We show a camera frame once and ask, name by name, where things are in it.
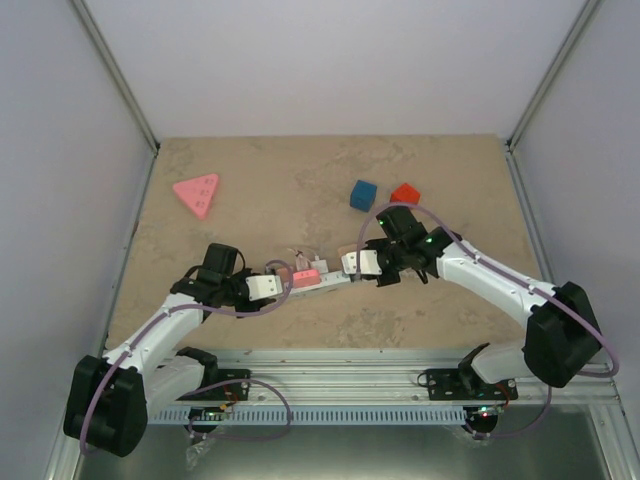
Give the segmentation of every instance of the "small object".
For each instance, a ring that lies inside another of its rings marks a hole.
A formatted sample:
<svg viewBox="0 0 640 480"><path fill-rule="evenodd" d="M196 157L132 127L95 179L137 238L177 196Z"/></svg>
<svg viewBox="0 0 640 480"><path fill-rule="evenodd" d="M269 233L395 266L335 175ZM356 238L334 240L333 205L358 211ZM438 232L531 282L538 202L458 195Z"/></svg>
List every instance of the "small object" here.
<svg viewBox="0 0 640 480"><path fill-rule="evenodd" d="M376 199L377 190L378 187L374 184L358 180L351 191L349 205L363 212L368 212Z"/></svg>
<svg viewBox="0 0 640 480"><path fill-rule="evenodd" d="M417 205L420 201L420 192L408 183L403 183L393 191L391 201L415 203Z"/></svg>
<svg viewBox="0 0 640 480"><path fill-rule="evenodd" d="M321 275L323 273L329 273L329 265L326 260L320 260L320 257L316 255L316 259L311 262L311 268L318 270Z"/></svg>
<svg viewBox="0 0 640 480"><path fill-rule="evenodd" d="M218 187L215 173L173 184L173 191L196 217L204 220L211 208L213 194Z"/></svg>
<svg viewBox="0 0 640 480"><path fill-rule="evenodd" d="M293 274L293 288L311 287L321 283L320 273L316 269L305 270Z"/></svg>

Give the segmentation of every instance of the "gray floor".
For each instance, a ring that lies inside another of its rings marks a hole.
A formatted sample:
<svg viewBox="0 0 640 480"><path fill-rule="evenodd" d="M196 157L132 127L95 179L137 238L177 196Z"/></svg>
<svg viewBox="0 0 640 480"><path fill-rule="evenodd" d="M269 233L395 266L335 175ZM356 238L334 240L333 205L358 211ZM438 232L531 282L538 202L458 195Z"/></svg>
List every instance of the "gray floor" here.
<svg viewBox="0 0 640 480"><path fill-rule="evenodd" d="M517 428L535 413L532 407L512 408L501 428ZM590 420L578 412L552 411L526 436L482 444L457 427L297 427L268 443L217 442L191 471L186 468L188 446L184 429L150 427L129 457L99 453L86 459L80 479L609 478Z"/></svg>

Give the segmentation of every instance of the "triangle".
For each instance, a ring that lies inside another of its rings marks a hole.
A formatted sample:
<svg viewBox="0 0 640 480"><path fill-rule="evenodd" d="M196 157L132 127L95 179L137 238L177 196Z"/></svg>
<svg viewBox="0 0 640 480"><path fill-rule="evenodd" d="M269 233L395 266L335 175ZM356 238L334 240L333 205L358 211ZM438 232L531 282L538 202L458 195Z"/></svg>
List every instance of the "triangle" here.
<svg viewBox="0 0 640 480"><path fill-rule="evenodd" d="M196 217L204 220L211 208L213 193L218 187L218 175L212 173L173 184L173 191Z"/></svg>

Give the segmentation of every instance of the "pink block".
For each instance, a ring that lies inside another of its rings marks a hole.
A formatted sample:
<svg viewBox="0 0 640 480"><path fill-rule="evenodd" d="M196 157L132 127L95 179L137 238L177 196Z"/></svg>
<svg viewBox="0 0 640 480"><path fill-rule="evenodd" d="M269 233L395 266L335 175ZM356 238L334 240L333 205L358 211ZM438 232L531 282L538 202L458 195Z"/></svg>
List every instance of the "pink block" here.
<svg viewBox="0 0 640 480"><path fill-rule="evenodd" d="M212 173L173 184L173 191L196 217L204 220L211 209L213 194L218 187L218 175Z"/></svg>
<svg viewBox="0 0 640 480"><path fill-rule="evenodd" d="M320 273L315 268L293 274L293 288L310 287L320 282Z"/></svg>

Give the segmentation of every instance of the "cube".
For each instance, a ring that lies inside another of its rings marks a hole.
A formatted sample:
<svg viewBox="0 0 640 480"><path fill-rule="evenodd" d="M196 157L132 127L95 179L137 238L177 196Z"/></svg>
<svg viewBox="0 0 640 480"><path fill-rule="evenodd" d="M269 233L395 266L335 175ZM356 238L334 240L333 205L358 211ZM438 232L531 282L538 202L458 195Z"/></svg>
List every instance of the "cube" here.
<svg viewBox="0 0 640 480"><path fill-rule="evenodd" d="M393 191L391 201L415 203L417 205L420 201L420 192L408 183L403 183Z"/></svg>
<svg viewBox="0 0 640 480"><path fill-rule="evenodd" d="M363 212L368 212L376 199L376 187L373 183L358 180L351 191L349 205Z"/></svg>
<svg viewBox="0 0 640 480"><path fill-rule="evenodd" d="M322 280L320 273L315 268L293 274L293 288L311 287L319 283L322 283Z"/></svg>

